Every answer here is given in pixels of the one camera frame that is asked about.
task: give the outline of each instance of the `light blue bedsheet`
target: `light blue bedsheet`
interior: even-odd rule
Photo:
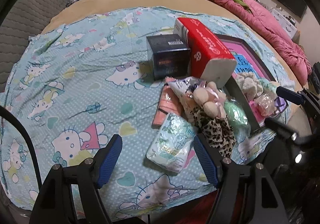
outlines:
[[[155,7],[92,15],[31,37],[0,95],[1,105],[31,136],[42,180],[53,164],[77,165],[94,156],[113,134],[122,136],[119,160],[109,184],[100,190],[112,220],[161,212],[215,189],[193,149],[179,174],[166,172],[145,156],[157,133],[151,123],[163,86],[152,80],[146,36],[172,33],[179,16],[197,18],[215,33],[244,39],[275,79],[293,89],[273,52],[238,21]],[[289,112],[281,116],[283,122]],[[264,130],[237,140],[232,159],[254,159],[273,137]],[[15,205],[31,210],[38,190],[28,148],[7,122],[1,127],[0,144],[1,184]],[[83,215],[76,186],[73,191],[77,213]]]

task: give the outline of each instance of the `pink duvet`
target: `pink duvet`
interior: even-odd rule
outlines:
[[[299,83],[304,86],[308,74],[311,73],[310,63],[302,49],[289,38],[273,15],[254,0],[243,0],[249,5],[247,12],[233,0],[210,0],[232,12],[259,33],[280,54],[291,68]]]

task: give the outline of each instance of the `leopard print fabric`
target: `leopard print fabric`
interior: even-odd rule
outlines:
[[[202,131],[208,144],[219,149],[222,157],[230,158],[236,138],[228,123],[228,116],[226,119],[211,119],[199,106],[192,110],[191,115],[195,120],[195,126]]]

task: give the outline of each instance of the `gray quilted cushion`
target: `gray quilted cushion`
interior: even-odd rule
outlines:
[[[29,44],[29,36],[42,32],[69,0],[18,0],[0,26],[0,92],[14,63]]]

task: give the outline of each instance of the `red tissue box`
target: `red tissue box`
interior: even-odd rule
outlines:
[[[197,19],[177,18],[173,33],[191,48],[191,76],[214,81],[222,88],[237,65],[227,47]]]

